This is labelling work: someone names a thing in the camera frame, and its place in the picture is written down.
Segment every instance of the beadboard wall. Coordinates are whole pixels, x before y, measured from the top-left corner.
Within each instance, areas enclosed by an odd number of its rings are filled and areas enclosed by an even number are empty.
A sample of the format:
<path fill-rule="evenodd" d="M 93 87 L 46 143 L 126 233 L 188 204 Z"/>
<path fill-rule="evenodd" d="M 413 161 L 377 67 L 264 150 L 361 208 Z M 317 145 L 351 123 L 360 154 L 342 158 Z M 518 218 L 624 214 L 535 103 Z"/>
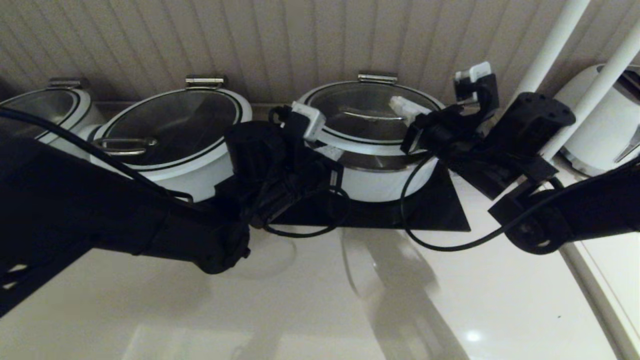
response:
<path fill-rule="evenodd" d="M 563 3 L 0 0 L 0 96 L 84 76 L 98 100 L 135 101 L 224 73 L 251 102 L 289 102 L 374 69 L 451 102 L 453 72 L 489 60 L 508 99 Z M 592 0 L 541 90 L 605 61 L 639 17 L 640 0 Z"/>

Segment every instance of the pot lid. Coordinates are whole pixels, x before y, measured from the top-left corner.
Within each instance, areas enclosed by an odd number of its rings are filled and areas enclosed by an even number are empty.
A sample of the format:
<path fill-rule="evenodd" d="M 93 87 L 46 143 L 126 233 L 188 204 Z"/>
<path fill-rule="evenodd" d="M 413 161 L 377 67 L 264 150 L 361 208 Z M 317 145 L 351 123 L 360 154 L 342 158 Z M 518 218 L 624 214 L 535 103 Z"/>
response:
<path fill-rule="evenodd" d="M 73 91 L 49 89 L 20 95 L 2 102 L 0 105 L 41 117 L 57 125 L 63 125 L 74 114 L 78 103 L 79 96 Z M 39 139 L 48 131 L 35 125 L 0 118 L 0 133 Z"/>
<path fill-rule="evenodd" d="M 212 151 L 223 143 L 225 130 L 241 117 L 240 104 L 225 92 L 212 88 L 177 90 L 125 110 L 97 141 L 108 143 L 108 152 L 115 155 L 119 149 L 142 144 L 142 151 L 128 152 L 121 160 L 128 165 L 154 167 Z"/>
<path fill-rule="evenodd" d="M 429 110 L 440 107 L 415 90 L 389 83 L 338 83 L 311 94 L 305 103 L 326 117 L 325 131 L 374 142 L 402 142 L 407 130 L 404 118 L 389 106 L 401 96 Z"/>

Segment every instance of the countertop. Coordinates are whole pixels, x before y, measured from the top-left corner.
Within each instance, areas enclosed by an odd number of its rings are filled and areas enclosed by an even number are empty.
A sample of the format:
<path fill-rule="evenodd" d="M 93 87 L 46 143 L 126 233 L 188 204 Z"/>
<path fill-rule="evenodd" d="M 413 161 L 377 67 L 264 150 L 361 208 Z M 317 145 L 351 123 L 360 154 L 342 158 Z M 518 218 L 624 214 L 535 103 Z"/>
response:
<path fill-rule="evenodd" d="M 453 175 L 474 240 L 491 202 Z M 287 230 L 307 232 L 304 227 Z M 252 231 L 228 272 L 92 250 L 0 319 L 2 359 L 615 359 L 560 253 L 401 231 Z"/>

